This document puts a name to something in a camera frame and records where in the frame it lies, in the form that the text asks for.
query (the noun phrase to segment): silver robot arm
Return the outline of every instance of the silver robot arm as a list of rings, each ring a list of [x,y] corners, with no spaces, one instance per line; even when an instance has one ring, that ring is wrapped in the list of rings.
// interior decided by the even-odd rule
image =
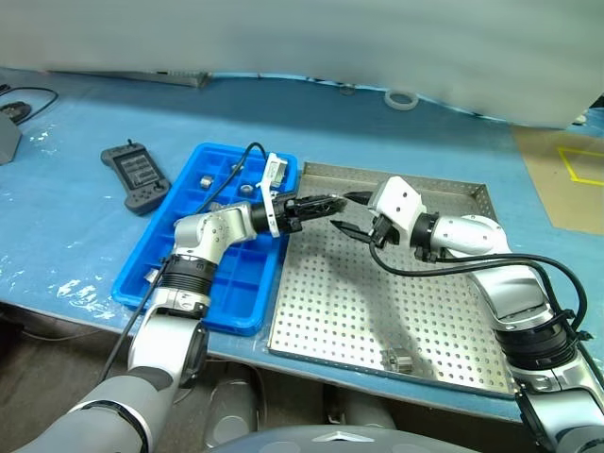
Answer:
[[[511,253],[497,222],[477,215],[427,214],[420,194],[400,176],[382,182],[372,193],[345,196],[376,215],[373,228],[363,233],[354,225],[332,223],[369,243],[376,260],[375,249],[386,243],[415,247],[416,258],[432,261],[445,253],[456,259]],[[604,390],[566,321],[568,312],[552,307],[542,282],[525,265],[467,272],[484,296],[495,337],[518,384],[522,418],[539,444],[558,453],[604,448]]]
[[[334,196],[295,198],[284,193],[265,203],[239,203],[176,223],[175,244],[156,276],[150,306],[128,353],[124,376],[101,382],[20,453],[147,453],[157,446],[176,391],[189,388],[204,364],[214,273],[234,243],[263,231],[281,234],[301,222],[342,210]]]

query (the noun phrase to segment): yellow tape marking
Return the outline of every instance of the yellow tape marking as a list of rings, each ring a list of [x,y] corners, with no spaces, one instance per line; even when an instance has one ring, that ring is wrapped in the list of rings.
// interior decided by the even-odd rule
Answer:
[[[568,160],[568,157],[566,156],[565,153],[582,154],[584,156],[594,156],[597,158],[604,158],[604,154],[596,153],[594,151],[583,151],[580,149],[564,148],[563,146],[558,147],[558,153],[560,154],[562,162],[564,162],[564,166],[566,167],[566,170],[568,170],[568,174],[570,175],[571,181],[581,182],[583,184],[591,184],[593,186],[604,186],[604,181],[599,181],[597,179],[586,179],[584,177],[578,177],[577,173],[575,173],[575,170],[573,170],[573,166],[570,164],[570,161]]]

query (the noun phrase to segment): floor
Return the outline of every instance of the floor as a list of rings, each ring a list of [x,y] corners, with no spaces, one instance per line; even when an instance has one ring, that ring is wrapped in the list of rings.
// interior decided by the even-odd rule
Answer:
[[[49,342],[26,336],[84,335]],[[0,453],[10,452],[43,432],[93,386],[116,335],[0,305]],[[122,354],[112,373],[125,370]],[[225,363],[210,361],[202,380],[177,403],[159,441],[158,453],[200,452],[205,409]],[[266,392],[265,428],[327,421],[324,384],[259,370]],[[396,401],[386,404],[399,429],[478,451],[535,451],[525,429],[513,423],[434,410]]]

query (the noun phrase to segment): perforated metal tray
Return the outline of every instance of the perforated metal tray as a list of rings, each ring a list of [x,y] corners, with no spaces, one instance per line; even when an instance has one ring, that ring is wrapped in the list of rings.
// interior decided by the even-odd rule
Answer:
[[[373,190],[390,174],[307,163],[301,196]],[[417,176],[404,178],[428,211],[495,219],[483,184]],[[349,203],[342,220],[367,230],[372,215]],[[397,277],[379,269],[366,244],[353,241],[328,219],[308,222],[292,235],[283,266],[269,350],[393,378],[511,394],[513,383],[489,328],[484,301],[465,276]],[[397,268],[434,268],[403,247],[381,252]],[[410,375],[394,373],[388,351],[411,354]]]

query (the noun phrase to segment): small metal part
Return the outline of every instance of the small metal part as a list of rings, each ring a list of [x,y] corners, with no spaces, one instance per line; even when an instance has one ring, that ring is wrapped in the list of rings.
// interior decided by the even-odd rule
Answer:
[[[355,92],[357,92],[357,87],[352,83],[340,85],[340,94],[343,94],[344,96],[352,96]]]
[[[210,203],[210,211],[214,212],[215,210],[221,210],[225,205],[221,205],[217,201],[212,201]]]
[[[242,184],[239,188],[241,195],[251,195],[254,192],[254,186],[250,184]]]
[[[214,182],[214,178],[210,175],[205,175],[199,180],[199,186],[206,191],[210,188],[212,182]]]
[[[144,275],[144,279],[147,280],[149,283],[153,283],[158,272],[159,271],[157,269],[152,267],[151,269],[149,269],[149,272]]]
[[[403,347],[391,347],[381,351],[384,358],[384,370],[395,373],[410,373],[413,370],[413,359]]]

